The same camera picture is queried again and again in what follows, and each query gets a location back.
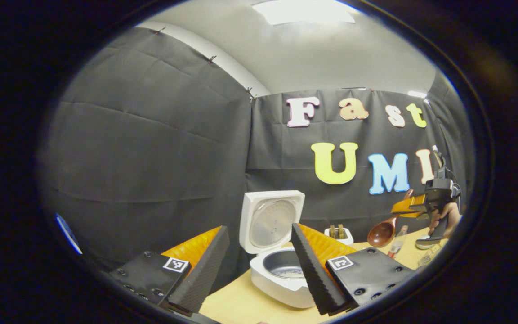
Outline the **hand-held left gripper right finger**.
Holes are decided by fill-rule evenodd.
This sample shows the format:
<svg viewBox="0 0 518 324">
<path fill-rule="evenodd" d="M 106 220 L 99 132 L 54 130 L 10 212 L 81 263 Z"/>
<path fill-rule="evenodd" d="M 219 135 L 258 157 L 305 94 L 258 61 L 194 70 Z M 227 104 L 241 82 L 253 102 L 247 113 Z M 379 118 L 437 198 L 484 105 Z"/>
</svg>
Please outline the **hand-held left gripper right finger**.
<svg viewBox="0 0 518 324">
<path fill-rule="evenodd" d="M 321 315 L 368 304 L 415 274 L 376 248 L 356 250 L 303 224 L 292 224 L 290 239 Z"/>
</svg>

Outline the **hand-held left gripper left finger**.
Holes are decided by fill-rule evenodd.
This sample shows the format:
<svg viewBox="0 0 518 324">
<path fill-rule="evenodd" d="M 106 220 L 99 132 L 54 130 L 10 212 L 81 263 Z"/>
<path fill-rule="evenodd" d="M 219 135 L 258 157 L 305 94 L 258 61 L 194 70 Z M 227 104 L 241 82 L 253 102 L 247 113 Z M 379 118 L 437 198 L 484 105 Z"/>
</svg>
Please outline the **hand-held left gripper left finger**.
<svg viewBox="0 0 518 324">
<path fill-rule="evenodd" d="M 228 228 L 218 226 L 166 252 L 141 252 L 107 275 L 156 307 L 192 316 L 208 297 L 229 245 Z"/>
</svg>

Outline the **brown wooden spoon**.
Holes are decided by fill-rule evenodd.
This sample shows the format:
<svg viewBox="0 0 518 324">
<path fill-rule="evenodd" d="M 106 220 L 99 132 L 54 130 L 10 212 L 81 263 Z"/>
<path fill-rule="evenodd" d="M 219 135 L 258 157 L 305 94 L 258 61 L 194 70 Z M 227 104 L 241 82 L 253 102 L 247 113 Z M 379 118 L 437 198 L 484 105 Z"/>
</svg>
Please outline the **brown wooden spoon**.
<svg viewBox="0 0 518 324">
<path fill-rule="evenodd" d="M 382 248 L 386 246 L 395 236 L 396 232 L 396 224 L 397 218 L 401 214 L 413 213 L 411 210 L 411 199 L 413 195 L 413 190 L 410 189 L 404 199 L 398 203 L 396 203 L 391 209 L 392 215 L 379 224 L 376 224 L 367 234 L 366 241 L 372 247 Z"/>
</svg>

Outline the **white rice cooker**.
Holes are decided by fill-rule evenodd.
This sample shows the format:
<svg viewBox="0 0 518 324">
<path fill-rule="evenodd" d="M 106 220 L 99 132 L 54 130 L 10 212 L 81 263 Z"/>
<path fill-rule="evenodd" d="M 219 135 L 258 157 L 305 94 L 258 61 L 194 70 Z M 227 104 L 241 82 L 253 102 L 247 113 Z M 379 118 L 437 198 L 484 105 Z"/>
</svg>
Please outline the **white rice cooker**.
<svg viewBox="0 0 518 324">
<path fill-rule="evenodd" d="M 245 193 L 239 223 L 239 244 L 254 256 L 253 285 L 294 308 L 315 305 L 294 247 L 287 245 L 292 224 L 301 218 L 304 197 L 297 190 Z"/>
</svg>

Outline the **clear plastic bottle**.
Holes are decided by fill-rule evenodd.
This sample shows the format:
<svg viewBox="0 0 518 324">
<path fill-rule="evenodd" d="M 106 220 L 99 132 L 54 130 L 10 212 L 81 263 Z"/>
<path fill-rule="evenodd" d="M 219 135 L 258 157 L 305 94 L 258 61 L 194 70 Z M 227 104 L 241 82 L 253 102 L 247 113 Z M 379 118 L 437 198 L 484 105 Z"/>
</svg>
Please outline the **clear plastic bottle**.
<svg viewBox="0 0 518 324">
<path fill-rule="evenodd" d="M 405 244 L 408 234 L 408 225 L 404 225 L 400 232 L 394 237 L 393 242 L 391 244 L 391 248 L 388 251 L 387 256 L 394 259 L 395 256 L 400 252 L 401 248 Z"/>
</svg>

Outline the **white toaster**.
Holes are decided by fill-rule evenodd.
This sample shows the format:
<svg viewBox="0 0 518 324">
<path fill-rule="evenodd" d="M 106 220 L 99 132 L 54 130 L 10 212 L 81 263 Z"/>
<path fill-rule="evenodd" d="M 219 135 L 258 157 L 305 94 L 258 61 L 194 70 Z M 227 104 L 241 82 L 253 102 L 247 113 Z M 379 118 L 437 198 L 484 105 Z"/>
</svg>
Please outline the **white toaster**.
<svg viewBox="0 0 518 324">
<path fill-rule="evenodd" d="M 326 236 L 329 236 L 329 237 L 332 237 L 334 238 L 335 240 L 343 243 L 343 244 L 346 244 L 346 245 L 351 245 L 354 243 L 354 240 L 353 240 L 353 236 L 351 234 L 351 232 L 347 229 L 347 228 L 341 228 L 343 230 L 343 234 L 339 234 L 339 228 L 327 228 L 324 230 L 324 234 Z M 334 236 L 331 236 L 330 234 L 330 230 L 335 230 L 335 235 Z"/>
</svg>

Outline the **black backdrop cloth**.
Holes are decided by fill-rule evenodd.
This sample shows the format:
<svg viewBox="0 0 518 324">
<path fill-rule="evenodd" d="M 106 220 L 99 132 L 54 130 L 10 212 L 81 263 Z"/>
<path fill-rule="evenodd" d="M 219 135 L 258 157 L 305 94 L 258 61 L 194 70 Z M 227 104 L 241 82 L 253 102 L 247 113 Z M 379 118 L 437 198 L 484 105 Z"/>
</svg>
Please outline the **black backdrop cloth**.
<svg viewBox="0 0 518 324">
<path fill-rule="evenodd" d="M 466 205 L 472 133 L 441 74 L 426 99 L 322 88 L 251 100 L 189 45 L 134 27 L 74 77 L 37 157 L 45 207 L 105 271 L 228 227 L 214 292 L 249 269 L 238 242 L 244 193 L 296 189 L 302 224 L 343 224 L 364 240 L 408 187 L 423 191 L 416 152 L 434 145 Z"/>
</svg>

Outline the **large ceiling light panel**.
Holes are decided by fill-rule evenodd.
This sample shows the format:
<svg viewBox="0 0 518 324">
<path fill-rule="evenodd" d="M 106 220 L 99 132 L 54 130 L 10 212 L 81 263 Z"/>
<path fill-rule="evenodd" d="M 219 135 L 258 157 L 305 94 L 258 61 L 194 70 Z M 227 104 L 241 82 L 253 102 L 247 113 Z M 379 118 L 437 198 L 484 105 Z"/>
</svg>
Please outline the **large ceiling light panel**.
<svg viewBox="0 0 518 324">
<path fill-rule="evenodd" d="M 354 24 L 358 11 L 337 0 L 265 0 L 252 4 L 269 24 L 299 22 Z"/>
</svg>

